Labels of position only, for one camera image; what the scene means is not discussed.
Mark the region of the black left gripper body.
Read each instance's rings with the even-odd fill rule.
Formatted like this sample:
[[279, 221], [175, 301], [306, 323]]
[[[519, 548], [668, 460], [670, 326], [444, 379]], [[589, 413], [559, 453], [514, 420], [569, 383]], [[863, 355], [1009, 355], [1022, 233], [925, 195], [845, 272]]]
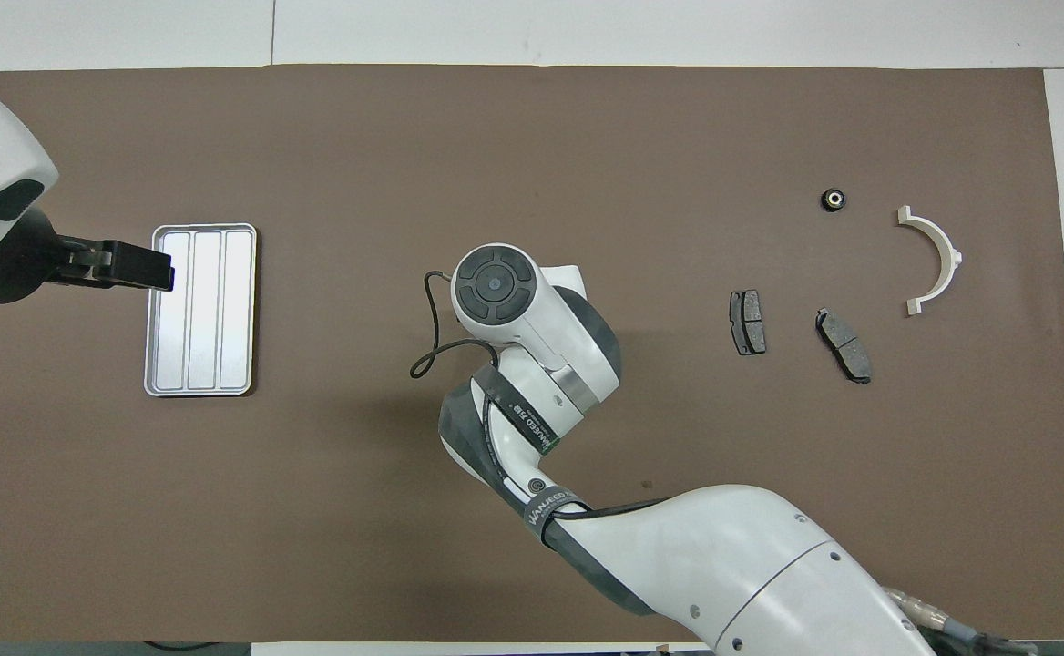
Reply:
[[43, 211], [29, 208], [0, 240], [0, 304], [32, 295], [61, 265], [61, 237]]

